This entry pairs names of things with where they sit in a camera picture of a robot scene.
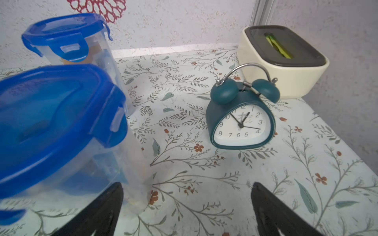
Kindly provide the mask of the clear plastic container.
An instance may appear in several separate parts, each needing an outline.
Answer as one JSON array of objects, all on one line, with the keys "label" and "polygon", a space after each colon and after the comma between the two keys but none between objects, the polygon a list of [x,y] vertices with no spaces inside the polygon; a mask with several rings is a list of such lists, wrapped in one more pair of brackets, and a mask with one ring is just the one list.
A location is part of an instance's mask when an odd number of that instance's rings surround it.
[{"label": "clear plastic container", "polygon": [[36,48],[52,65],[94,64],[106,71],[112,82],[125,94],[125,112],[129,117],[135,108],[111,53],[106,40],[107,36],[107,31],[102,29],[85,38],[71,37],[68,43],[60,44],[56,51],[53,51],[48,45]]},{"label": "clear plastic container", "polygon": [[1,210],[84,208],[115,182],[124,192],[121,214],[147,207],[152,172],[141,144],[128,129],[124,140],[104,148],[96,139],[56,173],[21,193],[1,199]]}]

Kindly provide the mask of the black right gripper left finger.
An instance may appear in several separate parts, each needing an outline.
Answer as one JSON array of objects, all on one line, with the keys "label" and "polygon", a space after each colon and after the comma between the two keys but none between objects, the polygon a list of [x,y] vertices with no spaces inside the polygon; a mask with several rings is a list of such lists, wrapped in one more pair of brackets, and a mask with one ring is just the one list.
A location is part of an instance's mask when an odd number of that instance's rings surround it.
[{"label": "black right gripper left finger", "polygon": [[54,236],[112,236],[119,219],[124,192],[113,183]]}]

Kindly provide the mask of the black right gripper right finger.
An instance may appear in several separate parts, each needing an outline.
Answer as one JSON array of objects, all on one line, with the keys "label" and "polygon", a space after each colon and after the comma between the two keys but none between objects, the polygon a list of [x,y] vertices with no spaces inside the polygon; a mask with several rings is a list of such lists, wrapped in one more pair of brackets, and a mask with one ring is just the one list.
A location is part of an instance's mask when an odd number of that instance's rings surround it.
[{"label": "black right gripper right finger", "polygon": [[251,200],[261,236],[321,236],[264,185],[254,182]]}]

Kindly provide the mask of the blue lid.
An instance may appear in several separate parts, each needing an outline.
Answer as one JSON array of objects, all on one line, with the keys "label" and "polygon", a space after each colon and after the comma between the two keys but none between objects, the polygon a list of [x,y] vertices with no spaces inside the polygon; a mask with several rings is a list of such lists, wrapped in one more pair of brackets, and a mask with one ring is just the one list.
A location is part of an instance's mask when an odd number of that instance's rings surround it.
[{"label": "blue lid", "polygon": [[90,48],[86,38],[103,30],[112,41],[110,28],[103,16],[96,13],[80,13],[32,24],[22,34],[21,39],[26,48],[40,57],[44,54],[38,47],[48,46],[60,58],[79,63],[89,55]]},{"label": "blue lid", "polygon": [[40,183],[92,139],[127,135],[126,97],[98,66],[56,65],[1,81],[1,199]]}]

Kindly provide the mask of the blue lid front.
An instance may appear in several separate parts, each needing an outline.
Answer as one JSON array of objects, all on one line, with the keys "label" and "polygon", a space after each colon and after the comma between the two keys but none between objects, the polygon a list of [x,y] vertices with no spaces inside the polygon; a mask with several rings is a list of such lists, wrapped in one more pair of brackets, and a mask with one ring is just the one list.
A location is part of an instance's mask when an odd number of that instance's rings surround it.
[{"label": "blue lid front", "polygon": [[126,97],[98,66],[56,65],[1,81],[1,199],[40,183],[92,139],[127,135]]}]

